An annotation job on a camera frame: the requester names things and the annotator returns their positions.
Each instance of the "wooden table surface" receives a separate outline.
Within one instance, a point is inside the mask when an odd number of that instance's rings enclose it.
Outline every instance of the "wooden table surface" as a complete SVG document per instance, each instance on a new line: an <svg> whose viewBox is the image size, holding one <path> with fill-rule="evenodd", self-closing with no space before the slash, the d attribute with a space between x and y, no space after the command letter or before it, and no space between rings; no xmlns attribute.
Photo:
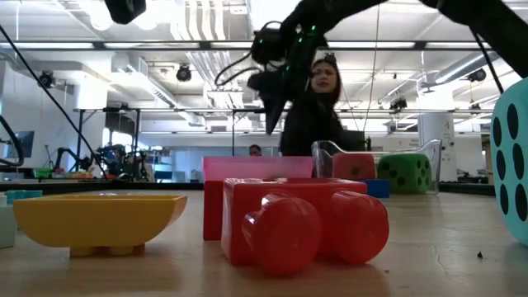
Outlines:
<svg viewBox="0 0 528 297"><path fill-rule="evenodd" d="M394 197L385 203L389 243L369 265L319 259L295 278L273 279L231 267L219 243L202 241L203 192L167 193L189 203L144 256L70 259L68 249L20 233L15 247L0 250L0 296L528 295L528 248L507 232L493 197Z"/></svg>

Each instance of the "black jacket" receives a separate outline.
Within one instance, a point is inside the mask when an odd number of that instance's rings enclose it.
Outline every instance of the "black jacket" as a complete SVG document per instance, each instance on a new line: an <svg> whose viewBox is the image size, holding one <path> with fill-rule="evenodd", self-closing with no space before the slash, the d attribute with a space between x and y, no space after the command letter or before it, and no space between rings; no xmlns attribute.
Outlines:
<svg viewBox="0 0 528 297"><path fill-rule="evenodd" d="M333 111L333 105L324 105L320 98L296 100L285 120L280 137L283 156L311 156L312 143L331 140L337 145L343 131L341 122Z"/></svg>

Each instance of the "person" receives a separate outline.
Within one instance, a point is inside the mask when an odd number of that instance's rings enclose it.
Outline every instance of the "person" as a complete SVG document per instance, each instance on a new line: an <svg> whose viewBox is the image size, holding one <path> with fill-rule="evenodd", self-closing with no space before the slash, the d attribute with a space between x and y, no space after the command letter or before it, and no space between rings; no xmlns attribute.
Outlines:
<svg viewBox="0 0 528 297"><path fill-rule="evenodd" d="M295 98L285 119L280 137L283 156L311 156L312 144L319 140L339 144L343 127L334 106L341 95L342 80L333 55L315 61L312 73L307 92Z"/></svg>
<svg viewBox="0 0 528 297"><path fill-rule="evenodd" d="M252 144L249 147L249 155L252 157L261 157L262 156L262 148L256 144Z"/></svg>

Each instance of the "clear plastic container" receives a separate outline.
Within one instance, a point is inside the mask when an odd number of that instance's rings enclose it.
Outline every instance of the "clear plastic container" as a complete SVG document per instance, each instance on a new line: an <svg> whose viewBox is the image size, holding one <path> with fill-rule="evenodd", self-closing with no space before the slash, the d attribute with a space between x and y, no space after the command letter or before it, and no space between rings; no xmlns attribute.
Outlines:
<svg viewBox="0 0 528 297"><path fill-rule="evenodd" d="M436 195L439 192L438 186L440 182L441 144L441 140L433 139L420 148L406 148L392 152L347 152L339 148L332 141L317 141L312 145L312 155L313 160L315 161L316 177L334 178L333 155L336 153L370 154L374 157L376 167L378 166L381 157L385 155L420 153L425 155L431 164L431 183L428 187L427 194Z"/></svg>
<svg viewBox="0 0 528 297"><path fill-rule="evenodd" d="M226 178L310 178L311 157L204 157L206 181Z"/></svg>

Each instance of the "green dice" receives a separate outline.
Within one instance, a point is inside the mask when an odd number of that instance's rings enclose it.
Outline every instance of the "green dice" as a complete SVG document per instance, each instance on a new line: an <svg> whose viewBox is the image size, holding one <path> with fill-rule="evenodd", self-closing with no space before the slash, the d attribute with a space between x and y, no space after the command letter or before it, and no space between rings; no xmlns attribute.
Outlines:
<svg viewBox="0 0 528 297"><path fill-rule="evenodd" d="M431 186L431 163L421 153L386 155L379 160L378 178L389 180L391 193L425 194Z"/></svg>

